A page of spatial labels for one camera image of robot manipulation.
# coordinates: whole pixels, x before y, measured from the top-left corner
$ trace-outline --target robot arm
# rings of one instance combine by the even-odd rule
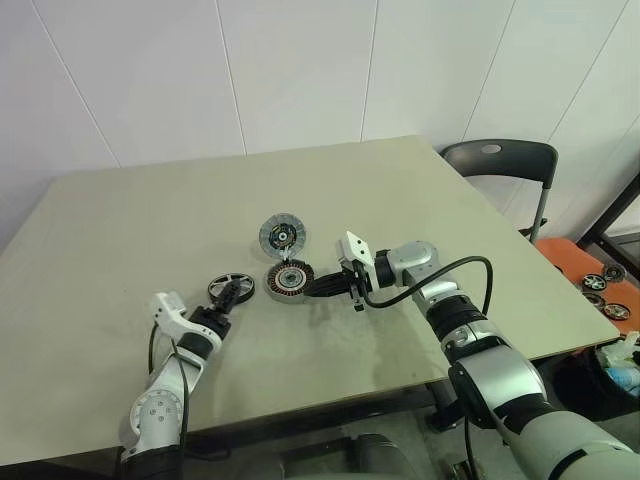
[[[392,284],[412,287],[440,270],[436,249],[425,242],[372,259],[366,242],[348,232],[338,248],[343,271],[318,279],[306,295],[350,293],[356,310],[362,298],[380,307],[384,302],[372,302],[368,292]],[[584,417],[552,407],[537,370],[450,275],[422,285],[412,298],[451,364],[449,378],[463,411],[475,425],[498,430],[527,477],[638,477],[640,456]]]
[[[171,338],[173,351],[151,373],[147,389],[120,425],[123,479],[182,478],[188,397],[231,328],[226,315],[239,294],[239,282],[229,283],[213,307],[198,307],[189,320],[177,293],[154,295],[151,312],[158,328]]]

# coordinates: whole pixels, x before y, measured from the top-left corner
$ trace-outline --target table surface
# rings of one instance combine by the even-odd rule
[[[304,222],[298,258],[317,275],[338,269],[347,229],[372,250],[429,241],[443,264],[487,256],[490,318],[530,358],[618,335],[419,137],[73,174],[52,184],[0,256],[0,463],[118,444],[147,378],[151,295],[177,290],[191,311],[225,272],[259,286],[232,312],[192,397],[191,430],[446,376],[410,300],[364,313],[346,295],[272,300],[262,282],[274,260],[258,229],[279,212]],[[455,276],[481,305],[483,267]]]

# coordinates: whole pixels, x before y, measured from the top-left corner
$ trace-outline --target chair backrest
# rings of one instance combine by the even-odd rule
[[[542,182],[550,189],[558,152],[546,143],[525,140],[472,140],[445,148],[440,155],[463,177],[504,175]]]

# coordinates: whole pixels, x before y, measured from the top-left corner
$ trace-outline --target orange shelf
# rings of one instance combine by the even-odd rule
[[[571,283],[582,283],[582,278],[588,273],[600,275],[602,272],[602,262],[566,238],[538,240],[536,248],[547,260],[560,267]],[[603,292],[598,293],[604,297],[607,303],[621,303],[631,311],[631,316],[627,320],[610,320],[620,330],[620,333],[626,335],[630,331],[640,330],[640,290],[638,288],[625,280],[620,283],[609,283]]]

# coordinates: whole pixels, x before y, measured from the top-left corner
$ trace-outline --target black wheel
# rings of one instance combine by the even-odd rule
[[[237,304],[246,302],[256,291],[256,284],[249,275],[245,275],[244,273],[225,273],[224,275],[220,275],[219,277],[211,280],[207,291],[209,292],[209,298],[212,302],[216,302],[220,293],[224,287],[227,286],[229,282],[232,280],[240,280],[240,296],[238,297]]]
[[[584,298],[589,300],[591,305],[596,307],[598,310],[602,310],[607,303],[604,301],[604,298],[594,292],[583,292],[582,295],[584,295]]]
[[[609,303],[605,305],[602,310],[604,314],[611,320],[621,322],[622,320],[628,320],[631,316],[631,310],[622,305],[621,303]]]
[[[582,279],[582,286],[588,290],[593,290],[594,292],[601,292],[607,288],[607,281],[601,275],[588,273]]]
[[[622,265],[608,263],[602,267],[602,276],[607,282],[619,283],[627,276],[627,271]]]

